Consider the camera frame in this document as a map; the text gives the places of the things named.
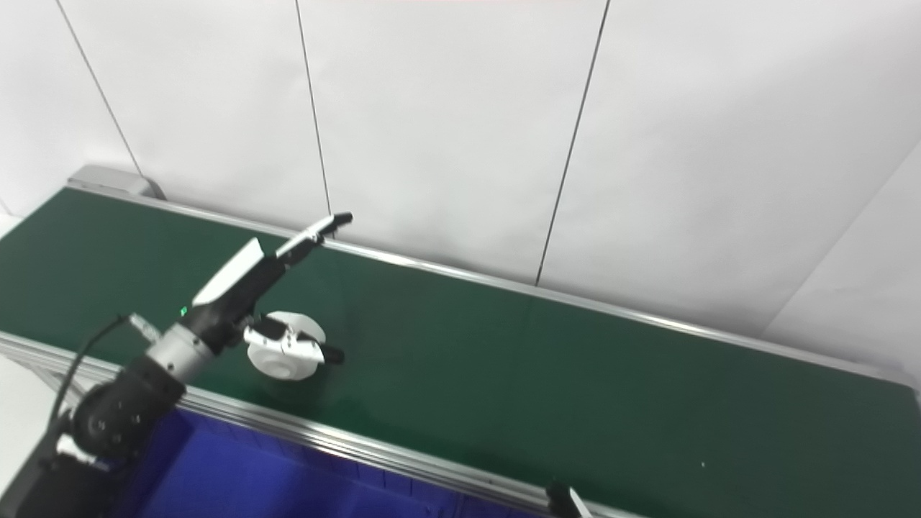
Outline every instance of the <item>white object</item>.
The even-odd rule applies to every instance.
[[[287,324],[287,329],[277,340],[263,336],[252,327],[243,331],[243,340],[250,344],[246,352],[252,365],[259,372],[279,380],[303,380],[316,372],[317,365],[324,362],[320,344],[326,342],[320,325],[300,313],[271,312],[267,316]],[[315,340],[298,340],[301,332]]]
[[[569,488],[569,498],[573,499],[573,503],[576,504],[576,509],[578,510],[578,515],[581,518],[591,518],[589,508],[586,507],[585,502],[576,494],[575,489]]]
[[[128,322],[130,322],[134,329],[137,329],[138,333],[143,335],[144,338],[146,338],[147,341],[151,344],[155,344],[157,341],[159,341],[160,338],[163,337],[163,334],[160,333],[159,329],[148,322],[146,318],[137,313],[131,313],[128,315]]]
[[[229,261],[221,266],[220,270],[217,270],[215,276],[211,277],[211,280],[192,299],[192,306],[201,306],[215,301],[233,285],[237,284],[237,281],[252,270],[263,257],[265,257],[265,253],[262,251],[259,240],[252,238],[243,245],[243,248],[239,249],[239,252],[235,253]]]
[[[62,434],[58,439],[57,453],[74,457],[78,462],[83,464],[96,465],[97,456],[81,450],[80,447],[76,445],[76,442],[74,442],[74,438],[66,433]]]
[[[313,225],[303,229],[298,235],[289,239],[285,244],[278,247],[278,250],[275,251],[275,257],[281,257],[286,253],[290,252],[291,249],[298,246],[301,242],[310,240],[310,241],[319,241],[320,240],[320,231],[332,225],[335,216],[329,215],[326,218],[317,221]]]

